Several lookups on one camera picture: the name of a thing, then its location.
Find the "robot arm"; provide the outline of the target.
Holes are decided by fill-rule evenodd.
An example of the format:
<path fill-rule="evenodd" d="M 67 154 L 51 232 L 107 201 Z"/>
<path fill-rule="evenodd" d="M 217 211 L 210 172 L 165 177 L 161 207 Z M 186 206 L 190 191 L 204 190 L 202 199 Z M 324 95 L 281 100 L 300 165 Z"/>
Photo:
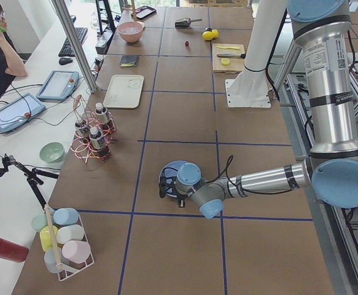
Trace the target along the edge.
<path fill-rule="evenodd" d="M 301 163 L 216 179 L 201 176 L 194 163 L 174 161 L 160 172 L 160 197 L 190 199 L 213 218 L 229 198 L 277 195 L 311 186 L 325 203 L 358 207 L 358 136 L 354 96 L 349 80 L 344 37 L 351 27 L 347 1 L 260 1 L 242 73 L 229 80 L 229 107 L 258 107 L 266 97 L 267 58 L 279 25 L 292 22 L 294 42 L 305 59 L 315 142 Z"/>

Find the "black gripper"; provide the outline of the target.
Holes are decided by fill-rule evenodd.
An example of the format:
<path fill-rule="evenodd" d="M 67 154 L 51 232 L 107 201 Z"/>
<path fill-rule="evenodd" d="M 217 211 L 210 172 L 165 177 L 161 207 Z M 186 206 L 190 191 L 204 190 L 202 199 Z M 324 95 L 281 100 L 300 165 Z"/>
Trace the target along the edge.
<path fill-rule="evenodd" d="M 175 187 L 176 180 L 176 176 L 166 177 L 164 173 L 160 175 L 158 183 L 160 198 L 165 198 L 167 195 L 170 197 L 177 198 L 177 190 Z"/>

